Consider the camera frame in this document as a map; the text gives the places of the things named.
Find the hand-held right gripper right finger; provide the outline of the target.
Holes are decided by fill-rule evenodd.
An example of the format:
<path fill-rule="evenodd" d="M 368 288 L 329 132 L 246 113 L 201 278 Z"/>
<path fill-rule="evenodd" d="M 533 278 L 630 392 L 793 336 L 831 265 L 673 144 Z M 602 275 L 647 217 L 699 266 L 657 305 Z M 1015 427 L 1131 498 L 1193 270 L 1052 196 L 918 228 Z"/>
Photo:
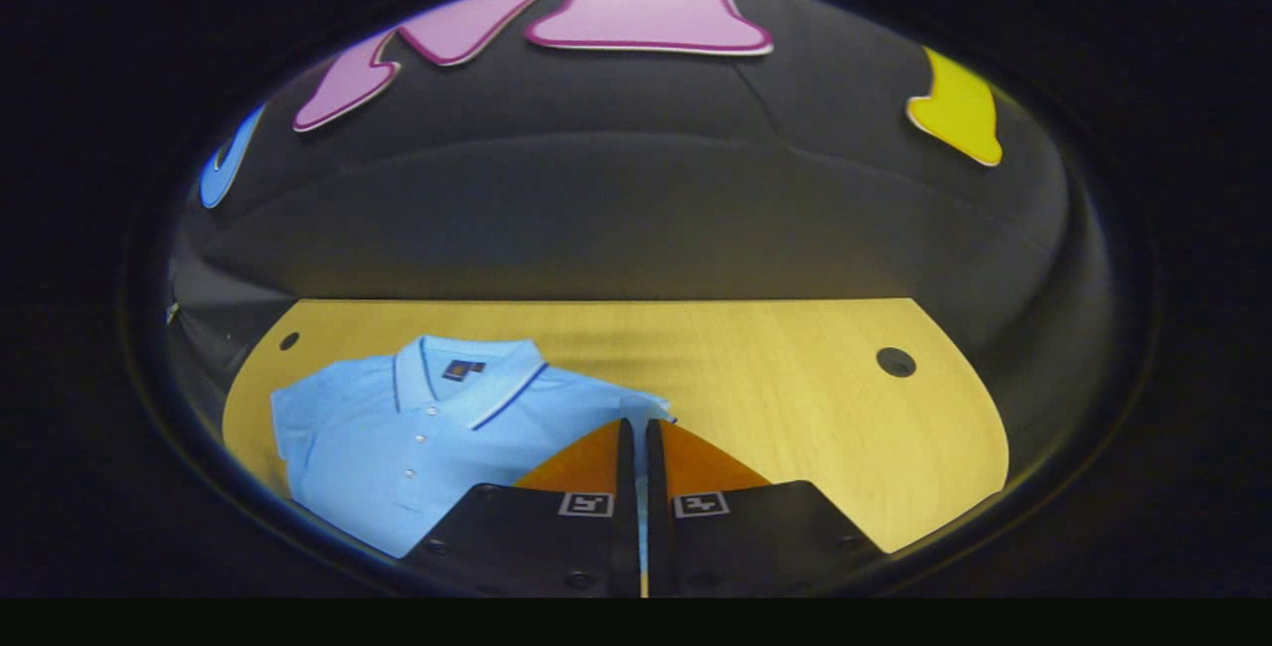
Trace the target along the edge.
<path fill-rule="evenodd" d="M 667 420 L 646 443 L 651 596 L 855 595 L 885 565 L 809 479 L 766 479 Z"/>

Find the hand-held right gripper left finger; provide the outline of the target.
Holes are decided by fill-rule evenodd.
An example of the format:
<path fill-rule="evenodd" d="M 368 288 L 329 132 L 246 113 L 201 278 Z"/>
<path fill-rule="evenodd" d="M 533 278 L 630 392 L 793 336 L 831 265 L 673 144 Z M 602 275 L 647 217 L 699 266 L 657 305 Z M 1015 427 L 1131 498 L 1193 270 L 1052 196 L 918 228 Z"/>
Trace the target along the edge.
<path fill-rule="evenodd" d="M 480 483 L 399 565 L 466 596 L 639 596 L 633 429 L 608 422 L 513 486 Z"/>

